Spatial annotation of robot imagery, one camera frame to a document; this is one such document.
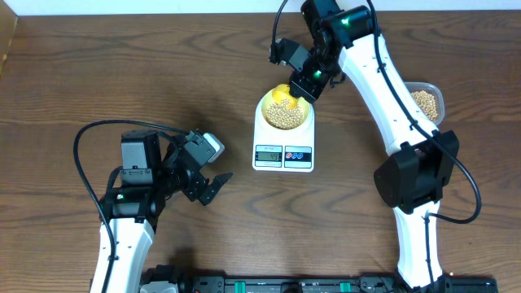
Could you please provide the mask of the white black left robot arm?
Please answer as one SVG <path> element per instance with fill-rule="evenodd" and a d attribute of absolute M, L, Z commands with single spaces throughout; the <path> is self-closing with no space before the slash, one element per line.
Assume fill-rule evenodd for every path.
<path fill-rule="evenodd" d="M 159 216 L 169 197 L 182 192 L 206 206 L 231 178 L 207 179 L 201 170 L 214 162 L 224 145 L 211 133 L 191 131 L 169 136 L 133 130 L 121 136 L 122 165 L 112 171 L 100 201 L 107 224 L 100 228 L 100 248 L 92 292 L 140 292 L 157 287 L 182 292 L 175 278 L 141 280 Z"/>

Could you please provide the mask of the yellow plastic measuring scoop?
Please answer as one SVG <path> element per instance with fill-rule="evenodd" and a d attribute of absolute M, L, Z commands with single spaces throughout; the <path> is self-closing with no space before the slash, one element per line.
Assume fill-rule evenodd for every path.
<path fill-rule="evenodd" d="M 278 105 L 284 106 L 287 110 L 297 107 L 298 99 L 290 95 L 290 86 L 287 84 L 277 85 L 273 92 L 272 98 Z"/>

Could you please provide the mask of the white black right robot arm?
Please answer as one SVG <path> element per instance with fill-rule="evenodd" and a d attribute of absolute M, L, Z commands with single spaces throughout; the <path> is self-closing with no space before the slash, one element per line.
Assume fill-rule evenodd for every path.
<path fill-rule="evenodd" d="M 435 291 L 442 269 L 436 222 L 443 189 L 458 165 L 459 141 L 424 114 L 390 59 L 372 3 L 343 10 L 335 1 L 300 8 L 313 47 L 295 64 L 289 90 L 315 103 L 325 87 L 349 79 L 378 126 L 388 158 L 374 183 L 392 208 L 399 241 L 397 274 L 410 290 Z"/>

